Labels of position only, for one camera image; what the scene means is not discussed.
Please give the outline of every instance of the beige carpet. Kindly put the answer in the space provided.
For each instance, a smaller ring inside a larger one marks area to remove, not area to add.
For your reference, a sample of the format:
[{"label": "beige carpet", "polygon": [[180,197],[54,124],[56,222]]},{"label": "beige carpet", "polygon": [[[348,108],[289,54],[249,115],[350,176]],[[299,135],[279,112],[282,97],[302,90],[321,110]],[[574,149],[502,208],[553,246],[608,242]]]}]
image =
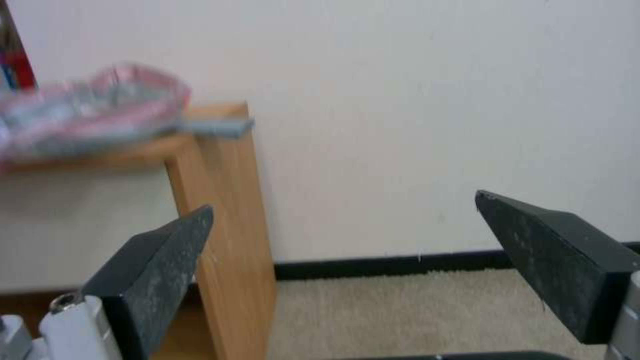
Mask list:
[{"label": "beige carpet", "polygon": [[278,283],[269,359],[544,350],[578,343],[514,270]]}]

